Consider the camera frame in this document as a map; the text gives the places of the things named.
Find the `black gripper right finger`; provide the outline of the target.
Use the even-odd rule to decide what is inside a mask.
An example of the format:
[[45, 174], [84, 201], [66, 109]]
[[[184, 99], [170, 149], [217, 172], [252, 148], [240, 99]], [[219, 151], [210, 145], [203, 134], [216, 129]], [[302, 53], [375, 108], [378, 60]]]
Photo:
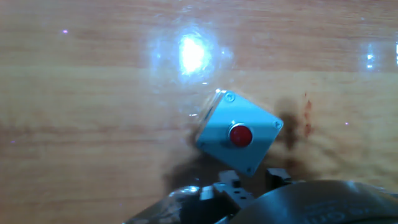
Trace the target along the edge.
[[265, 177], [267, 188], [279, 188], [292, 183], [291, 176], [281, 168], [267, 169]]

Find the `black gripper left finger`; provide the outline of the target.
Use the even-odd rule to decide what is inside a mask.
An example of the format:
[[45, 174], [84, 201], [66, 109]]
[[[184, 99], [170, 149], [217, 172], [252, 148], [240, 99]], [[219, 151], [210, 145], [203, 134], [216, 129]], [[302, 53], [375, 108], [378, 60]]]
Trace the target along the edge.
[[237, 209], [246, 208], [254, 201], [252, 194], [242, 188], [241, 180], [234, 170], [222, 171], [218, 177], [219, 182], [213, 184], [216, 197], [225, 199]]

